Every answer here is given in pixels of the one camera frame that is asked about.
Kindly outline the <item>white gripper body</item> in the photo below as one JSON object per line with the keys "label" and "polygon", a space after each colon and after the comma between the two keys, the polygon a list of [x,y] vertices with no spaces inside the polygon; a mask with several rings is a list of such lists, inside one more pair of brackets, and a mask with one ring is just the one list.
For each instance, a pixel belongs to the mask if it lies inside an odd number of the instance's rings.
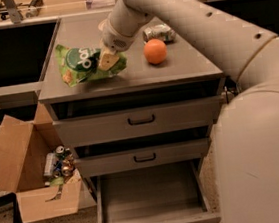
{"label": "white gripper body", "polygon": [[129,47],[133,44],[134,38],[123,36],[119,34],[113,26],[110,24],[109,19],[107,19],[105,28],[101,31],[102,34],[102,43],[112,50],[116,50],[117,52],[124,52],[129,49]]}

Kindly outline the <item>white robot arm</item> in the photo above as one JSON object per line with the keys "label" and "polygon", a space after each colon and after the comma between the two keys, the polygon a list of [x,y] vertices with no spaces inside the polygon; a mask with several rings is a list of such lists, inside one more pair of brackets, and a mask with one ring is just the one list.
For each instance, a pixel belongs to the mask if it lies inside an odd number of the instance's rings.
{"label": "white robot arm", "polygon": [[213,130],[222,223],[279,223],[279,36],[197,0],[118,0],[102,43],[125,51],[156,16],[241,88]]}

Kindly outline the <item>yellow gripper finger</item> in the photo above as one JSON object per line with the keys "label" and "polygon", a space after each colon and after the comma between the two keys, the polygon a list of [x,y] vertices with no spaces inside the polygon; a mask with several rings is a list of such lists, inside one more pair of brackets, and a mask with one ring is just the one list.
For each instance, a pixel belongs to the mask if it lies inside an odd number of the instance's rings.
{"label": "yellow gripper finger", "polygon": [[107,47],[102,47],[100,52],[101,53],[100,53],[100,57],[98,60],[99,61],[98,69],[103,70],[103,71],[108,71],[119,60],[117,51],[112,50]]}

